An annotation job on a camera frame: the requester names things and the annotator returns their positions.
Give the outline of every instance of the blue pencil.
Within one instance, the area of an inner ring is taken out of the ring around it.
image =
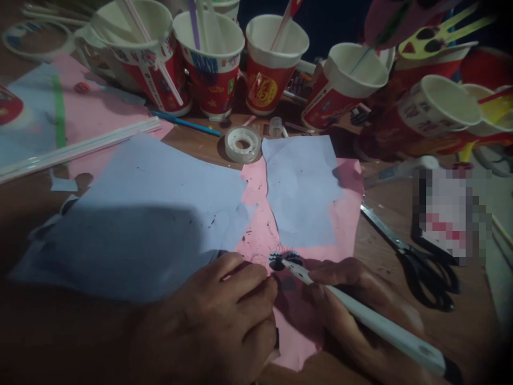
[[[201,132],[204,132],[206,134],[211,134],[211,135],[214,135],[214,136],[221,137],[221,133],[219,131],[211,130],[208,127],[203,127],[203,126],[200,126],[200,125],[188,122],[186,120],[179,119],[177,117],[174,117],[173,115],[166,114],[165,112],[159,112],[159,111],[150,111],[150,112],[152,113],[152,115],[158,116],[161,119],[168,120],[171,123],[180,124],[182,126],[194,128],[194,129],[196,129],[198,131],[201,131]]]

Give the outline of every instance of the green tape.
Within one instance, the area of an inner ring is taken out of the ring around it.
[[[66,112],[64,110],[63,88],[58,76],[52,76],[52,89],[55,99],[55,144],[60,149],[66,147]]]

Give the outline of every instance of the pink paper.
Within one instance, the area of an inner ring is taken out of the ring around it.
[[[97,77],[71,56],[59,56],[52,65],[61,73],[66,114],[66,142],[68,145],[103,135],[117,128],[130,126],[149,118],[144,106],[126,104],[117,96],[103,92],[97,83],[88,82],[90,90],[81,95],[73,89],[77,83]],[[161,140],[173,128],[162,121],[162,128],[150,135]],[[116,151],[117,146],[94,152],[69,162],[69,178],[89,173],[96,179]]]
[[[356,227],[363,198],[360,163],[356,159],[337,159],[339,181],[344,198],[330,207],[330,217],[338,243],[325,247],[297,249],[309,270],[323,260],[341,261],[353,255]],[[281,282],[274,314],[279,329],[281,356],[275,364],[299,371],[308,357],[317,353],[323,345],[323,327],[312,306],[301,298],[302,283],[285,269],[275,272],[269,267],[269,254],[291,250],[281,245],[273,212],[267,202],[267,171],[264,158],[245,165],[241,178],[248,181],[242,197],[246,205],[258,204],[258,208],[246,229],[236,251],[252,263],[265,266]]]

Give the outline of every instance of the tape roll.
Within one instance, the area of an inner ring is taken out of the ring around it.
[[[246,142],[249,147],[239,148],[236,145],[237,142]],[[260,152],[261,145],[260,136],[246,127],[234,127],[224,137],[226,155],[237,163],[249,164],[254,161]]]
[[[66,35],[66,41],[59,48],[49,52],[28,53],[19,50],[22,37],[28,34],[40,33],[44,29],[53,29],[63,33]],[[40,63],[51,63],[60,54],[65,53],[70,55],[75,50],[75,43],[73,41],[73,35],[71,31],[61,23],[50,20],[26,20],[14,24],[2,34],[2,42],[4,43],[4,46],[12,53],[15,53],[16,55],[19,55],[25,59],[37,61]]]

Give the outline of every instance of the white cup rim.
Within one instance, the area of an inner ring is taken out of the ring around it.
[[[149,3],[149,4],[152,4],[152,5],[155,5],[155,6],[158,6],[161,8],[161,10],[166,13],[168,16],[169,16],[169,26],[168,28],[166,29],[166,31],[157,39],[154,39],[152,40],[151,42],[149,43],[127,43],[127,44],[117,44],[117,43],[111,43],[111,42],[108,42],[106,41],[104,38],[102,38],[101,36],[98,35],[98,33],[96,32],[96,30],[92,27],[92,23],[98,19],[98,18],[101,18],[103,19],[103,17],[100,15],[100,11],[104,8],[107,8],[107,7],[110,7],[110,6],[113,6],[113,4],[115,3],[114,1],[110,2],[110,3],[107,3],[105,4],[103,7],[101,7],[98,11],[95,12],[95,14],[92,16],[91,18],[91,21],[89,22],[89,26],[91,28],[91,32],[92,34],[98,39],[100,40],[102,43],[104,43],[106,46],[108,47],[117,47],[117,48],[122,48],[122,49],[145,49],[145,48],[149,48],[149,47],[154,47],[155,45],[159,45],[161,44],[164,39],[166,39],[171,31],[173,30],[173,16],[171,15],[171,12],[167,9],[167,7],[165,5],[163,5],[162,3],[159,3],[159,2],[156,2],[154,0],[137,0],[138,2],[140,3]]]
[[[467,89],[479,88],[479,89],[482,89],[483,91],[486,91],[490,95],[493,95],[495,93],[493,90],[490,90],[489,88],[480,86],[479,84],[466,83],[466,84],[462,84],[462,86],[463,86],[463,88],[467,88]],[[490,122],[488,119],[485,118],[484,115],[482,115],[482,121],[485,122],[486,124],[488,124],[489,126],[492,126],[497,131],[501,131],[501,132],[511,132],[511,131],[513,131],[513,128],[506,128],[506,127],[503,127],[503,126],[498,126],[497,124]]]
[[[225,57],[231,57],[231,56],[235,56],[235,55],[238,55],[239,53],[242,52],[242,50],[244,49],[244,45],[246,44],[246,40],[244,39],[244,33],[242,32],[242,29],[239,27],[239,25],[234,22],[232,19],[230,19],[228,16],[225,16],[223,14],[220,14],[220,13],[215,13],[215,15],[217,16],[217,18],[221,18],[221,19],[226,19],[227,21],[229,21],[230,23],[233,23],[237,26],[238,28],[238,32],[240,32],[240,36],[242,37],[242,44],[240,45],[239,48],[237,48],[235,51],[233,52],[228,52],[228,53],[209,53],[209,52],[205,52],[205,51],[201,51],[201,50],[197,50],[196,47],[190,45],[190,44],[185,44],[181,41],[181,39],[178,37],[178,34],[176,33],[175,31],[175,25],[176,24],[173,24],[173,31],[174,31],[174,35],[176,37],[176,39],[179,41],[179,43],[184,46],[184,47],[187,47],[187,49],[191,52],[199,52],[200,54],[202,54],[203,56],[207,56],[207,57],[211,57],[211,58],[216,58],[216,59],[223,59]],[[184,17],[188,17],[190,18],[190,12],[189,11],[185,11],[185,12],[182,12],[180,13],[179,15],[176,16],[175,18],[175,21],[178,22],[178,20],[180,20],[181,18],[184,18]]]
[[[308,44],[306,45],[304,50],[299,51],[299,52],[292,52],[292,53],[290,53],[290,52],[289,53],[285,53],[285,52],[271,52],[270,50],[266,50],[266,49],[256,45],[255,42],[251,39],[250,34],[248,34],[248,28],[250,27],[250,24],[254,20],[262,19],[262,18],[280,19],[281,20],[283,17],[279,16],[279,15],[275,15],[275,14],[263,14],[263,15],[255,16],[253,19],[251,19],[250,22],[246,26],[246,38],[247,38],[247,42],[250,43],[253,47],[255,47],[256,49],[258,49],[258,50],[260,50],[262,52],[270,53],[273,56],[281,57],[281,58],[287,58],[287,59],[293,59],[293,58],[295,58],[297,56],[301,57],[306,51],[308,51],[308,48],[310,48],[310,38],[308,37],[308,34],[306,33],[306,31],[299,24],[297,24],[294,20],[292,20],[292,23],[294,25],[298,26],[299,29],[301,29],[301,31],[304,32],[304,34],[306,36],[306,39],[308,40]]]
[[[356,79],[355,77],[349,75],[348,72],[344,71],[342,68],[340,68],[340,66],[338,65],[338,63],[331,57],[331,53],[334,49],[338,49],[340,47],[349,47],[349,46],[352,46],[352,47],[362,47],[361,44],[356,44],[356,43],[338,43],[338,44],[335,44],[333,47],[331,47],[330,49],[330,52],[328,53],[328,58],[331,59],[333,61],[333,63],[335,64],[338,72],[340,72],[343,76],[355,81],[356,83],[362,85],[362,86],[365,86],[365,87],[370,87],[370,88],[381,88],[381,87],[384,87],[387,83],[388,83],[388,70],[387,68],[385,67],[385,65],[379,61],[378,58],[376,58],[379,62],[379,64],[381,65],[381,67],[383,68],[383,71],[384,71],[384,74],[386,74],[385,76],[385,79],[384,79],[384,82],[383,83],[379,83],[379,84],[374,84],[374,83],[366,83],[366,82],[363,82],[361,80],[358,80]]]
[[[428,81],[431,81],[432,79],[437,79],[437,81],[441,81],[441,82],[444,82],[444,83],[447,83],[449,84],[451,87],[458,87],[458,88],[462,88],[460,85],[456,84],[455,82],[453,82],[452,80],[448,79],[448,78],[445,78],[443,76],[440,76],[440,75],[426,75],[424,76],[422,79],[421,79],[421,88],[422,88],[422,91],[424,93],[424,95],[426,96],[427,100],[429,101],[429,103],[431,104],[431,106],[437,110],[440,114],[442,115],[446,115],[448,118],[458,122],[459,124],[463,124],[465,126],[475,126],[477,123],[479,123],[480,121],[482,121],[483,117],[481,115],[481,108],[479,108],[479,105],[477,104],[477,102],[475,101],[475,99],[472,99],[474,100],[475,104],[476,104],[476,107],[479,111],[478,115],[478,119],[477,120],[472,120],[472,121],[465,121],[465,120],[462,120],[462,119],[459,119],[455,116],[453,116],[452,114],[450,114],[449,112],[447,112],[445,109],[443,109],[432,97],[431,95],[429,95],[428,92],[426,92],[425,90],[425,84],[426,82]]]

